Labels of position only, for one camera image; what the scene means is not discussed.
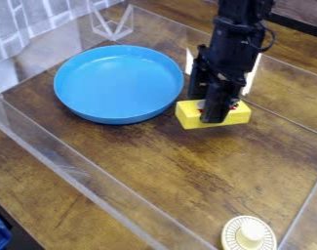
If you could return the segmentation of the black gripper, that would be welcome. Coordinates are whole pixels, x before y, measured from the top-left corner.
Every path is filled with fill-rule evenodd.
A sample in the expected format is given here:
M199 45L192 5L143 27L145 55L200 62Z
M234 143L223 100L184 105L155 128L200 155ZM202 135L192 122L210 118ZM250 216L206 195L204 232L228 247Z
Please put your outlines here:
M239 90L244 86L243 75L252 70L263 38L260 22L244 24L222 17L214 19L210 45L198 46L187 86L191 100L204 98L199 117L203 123L222 123L231 107L238 104ZM218 74L228 81L214 82L207 89L208 77Z

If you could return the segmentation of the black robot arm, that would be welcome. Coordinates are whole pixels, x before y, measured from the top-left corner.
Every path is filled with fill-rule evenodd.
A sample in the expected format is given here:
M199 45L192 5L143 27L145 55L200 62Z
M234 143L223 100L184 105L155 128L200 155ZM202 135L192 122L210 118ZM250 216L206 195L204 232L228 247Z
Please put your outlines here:
M263 19L274 0L219 0L210 44L196 47L188 78L187 97L204 100L199 120L222 123L238 104L246 85L244 74L259 53L274 45L275 32Z

